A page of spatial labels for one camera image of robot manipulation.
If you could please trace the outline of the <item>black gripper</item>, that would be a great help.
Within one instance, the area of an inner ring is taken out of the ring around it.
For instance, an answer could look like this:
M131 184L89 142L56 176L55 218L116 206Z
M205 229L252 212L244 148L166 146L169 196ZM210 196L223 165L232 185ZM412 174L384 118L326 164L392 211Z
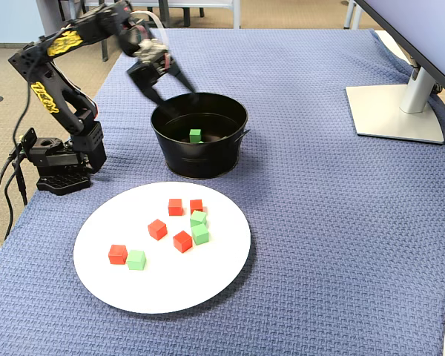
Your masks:
M155 38L142 24L124 29L118 35L118 44L126 56L135 59L133 66L127 70L128 75L143 95L156 105L165 104L154 85L167 72L190 92L196 92L179 65L171 64L168 46Z

